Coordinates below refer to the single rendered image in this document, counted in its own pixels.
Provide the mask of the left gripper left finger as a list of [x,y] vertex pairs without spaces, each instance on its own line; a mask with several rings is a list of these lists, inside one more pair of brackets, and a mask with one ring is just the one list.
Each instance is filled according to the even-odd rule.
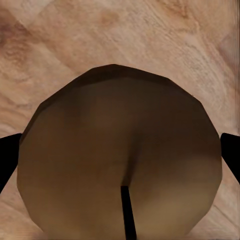
[[19,139],[22,133],[0,138],[0,193],[18,166]]

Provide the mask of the pillar candle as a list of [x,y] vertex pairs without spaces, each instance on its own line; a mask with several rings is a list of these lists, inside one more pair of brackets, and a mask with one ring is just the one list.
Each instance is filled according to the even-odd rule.
[[17,188],[52,240],[179,240],[222,180],[220,136],[202,102],[115,63],[43,101],[19,139]]

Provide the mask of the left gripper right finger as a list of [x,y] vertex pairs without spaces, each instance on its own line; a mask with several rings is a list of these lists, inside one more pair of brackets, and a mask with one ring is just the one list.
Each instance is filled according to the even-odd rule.
[[224,132],[220,141],[221,157],[240,183],[240,136]]

